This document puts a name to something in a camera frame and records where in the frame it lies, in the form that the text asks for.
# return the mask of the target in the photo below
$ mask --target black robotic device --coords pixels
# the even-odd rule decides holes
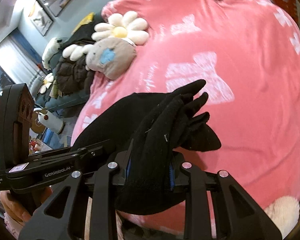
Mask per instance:
[[[90,240],[117,239],[114,200],[129,176],[133,140],[127,151],[100,167],[96,159],[115,152],[106,140],[76,151],[71,147],[28,155],[34,101],[25,84],[7,86],[0,101],[0,190],[10,190],[32,219],[19,240],[83,239],[92,197]],[[270,218],[227,171],[202,171],[174,152],[173,192],[186,195],[184,239],[212,240],[207,191],[211,192],[217,239],[280,240]],[[61,182],[40,206],[38,195]]]

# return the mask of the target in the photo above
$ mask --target pink blanket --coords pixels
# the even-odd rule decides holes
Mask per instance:
[[[284,195],[300,199],[300,32],[291,17],[269,0],[115,0],[103,14],[129,10],[148,21],[150,40],[117,80],[96,73],[72,142],[122,97],[205,79],[200,113],[210,112],[222,148],[180,149],[186,159],[229,171],[263,208]],[[126,217],[181,234],[184,205]]]

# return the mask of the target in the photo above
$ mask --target white plush toy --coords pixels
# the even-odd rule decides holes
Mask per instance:
[[[55,55],[60,49],[60,43],[62,40],[58,40],[57,38],[52,38],[47,44],[43,54],[42,54],[42,65],[45,69],[50,70],[49,61],[53,55]]]
[[[145,30],[148,23],[143,18],[138,18],[138,13],[129,11],[124,15],[114,13],[109,16],[108,23],[99,23],[94,27],[95,33],[91,38],[100,41],[108,37],[121,38],[132,45],[144,45],[149,38]]]
[[[44,94],[47,91],[47,89],[49,89],[49,87],[52,85],[53,81],[54,76],[52,75],[52,73],[48,74],[43,80],[43,85],[39,90],[40,94]]]
[[[72,44],[63,50],[62,56],[64,58],[70,57],[71,61],[77,61],[79,58],[83,56],[83,54],[87,54],[89,52],[89,49],[91,49],[92,47],[93,47],[92,44],[87,44],[85,46]]]

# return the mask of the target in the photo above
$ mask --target puffer jacket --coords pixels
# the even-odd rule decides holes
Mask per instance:
[[[95,71],[86,68],[86,55],[83,55],[77,61],[71,61],[69,58],[61,57],[56,66],[56,79],[59,90],[64,95],[78,92],[82,89],[90,94]]]

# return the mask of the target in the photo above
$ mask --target yellow flower center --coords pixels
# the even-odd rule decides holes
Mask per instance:
[[[128,35],[128,31],[124,27],[116,27],[112,31],[112,36],[116,38],[126,38]]]

